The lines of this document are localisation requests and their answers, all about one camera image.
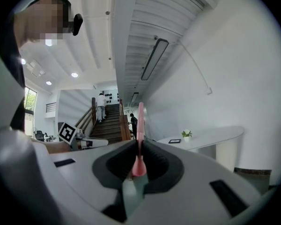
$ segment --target wooden staircase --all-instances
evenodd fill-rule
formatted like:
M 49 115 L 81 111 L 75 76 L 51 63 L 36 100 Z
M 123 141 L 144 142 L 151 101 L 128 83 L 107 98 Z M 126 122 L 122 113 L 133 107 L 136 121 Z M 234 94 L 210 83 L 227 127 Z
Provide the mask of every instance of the wooden staircase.
M 97 121 L 89 136 L 107 139 L 109 144 L 122 141 L 119 104 L 107 105 L 105 114 L 106 119 L 101 123 Z

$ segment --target black slot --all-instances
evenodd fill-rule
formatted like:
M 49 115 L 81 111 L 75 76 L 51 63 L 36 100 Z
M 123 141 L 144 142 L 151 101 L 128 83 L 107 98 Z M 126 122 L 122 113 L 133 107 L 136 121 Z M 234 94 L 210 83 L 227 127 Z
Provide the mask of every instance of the black slot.
M 154 143 L 158 144 L 146 138 L 141 150 L 149 179 L 149 183 L 144 187 L 144 194 L 169 191 L 184 173 L 182 161 Z
M 240 200 L 224 181 L 218 180 L 210 182 L 209 184 L 232 217 L 247 209 L 248 206 Z
M 131 171 L 138 153 L 136 140 L 102 155 L 93 163 L 93 173 L 102 186 L 117 190 Z
M 68 165 L 68 164 L 71 164 L 71 163 L 75 163 L 75 161 L 71 158 L 66 159 L 66 160 L 61 160 L 61 161 L 58 161 L 58 162 L 54 162 L 56 167 L 65 166 L 65 165 Z

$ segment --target stair railing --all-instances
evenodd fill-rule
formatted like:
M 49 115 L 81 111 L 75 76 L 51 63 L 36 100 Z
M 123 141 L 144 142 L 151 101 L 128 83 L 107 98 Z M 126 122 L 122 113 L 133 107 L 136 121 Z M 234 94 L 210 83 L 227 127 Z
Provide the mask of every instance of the stair railing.
M 124 115 L 124 107 L 123 107 L 123 102 L 121 99 L 120 99 L 119 121 L 120 121 L 122 141 L 131 140 L 128 118 L 127 118 L 127 115 Z
M 92 106 L 86 111 L 86 113 L 78 120 L 75 127 L 82 129 L 84 132 L 88 127 L 90 121 L 93 121 L 93 127 L 96 123 L 96 99 L 92 97 Z

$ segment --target white wall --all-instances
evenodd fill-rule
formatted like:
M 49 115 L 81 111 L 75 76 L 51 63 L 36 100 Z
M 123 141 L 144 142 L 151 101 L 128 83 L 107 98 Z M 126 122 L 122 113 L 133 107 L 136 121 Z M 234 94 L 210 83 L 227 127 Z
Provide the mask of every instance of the white wall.
M 50 118 L 50 119 L 55 118 L 55 111 L 46 112 L 46 113 L 45 113 L 45 118 Z
M 57 102 L 57 97 L 58 97 L 59 93 L 60 93 L 60 90 L 52 92 L 52 94 L 49 96 L 49 98 L 47 100 L 47 104 L 49 104 L 49 103 L 56 103 Z
M 91 107 L 92 98 L 97 98 L 98 90 L 61 90 L 58 100 L 56 126 L 66 122 L 75 126 L 76 122 Z
M 113 90 L 118 89 L 117 81 L 99 82 L 94 85 L 97 90 Z
M 281 31 L 258 0 L 218 0 L 182 39 L 143 96 L 147 135 L 161 139 L 208 128 L 245 128 L 237 167 L 272 169 L 281 178 Z
M 112 94 L 112 99 L 109 99 L 109 96 L 106 97 L 106 100 L 111 101 L 111 103 L 107 103 L 106 105 L 119 104 L 117 96 L 118 89 L 104 90 L 104 94 Z
M 46 104 L 51 96 L 41 90 L 36 90 L 36 92 L 37 100 L 34 109 L 34 127 L 48 135 L 55 135 L 53 119 L 45 118 Z

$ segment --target small plant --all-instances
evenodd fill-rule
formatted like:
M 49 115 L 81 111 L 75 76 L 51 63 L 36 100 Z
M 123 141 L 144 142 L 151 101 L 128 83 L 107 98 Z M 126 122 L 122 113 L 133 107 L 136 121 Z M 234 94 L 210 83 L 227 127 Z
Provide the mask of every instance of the small plant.
M 191 137 L 192 136 L 192 132 L 190 130 L 186 129 L 186 130 L 184 130 L 182 132 L 182 136 L 183 137 Z

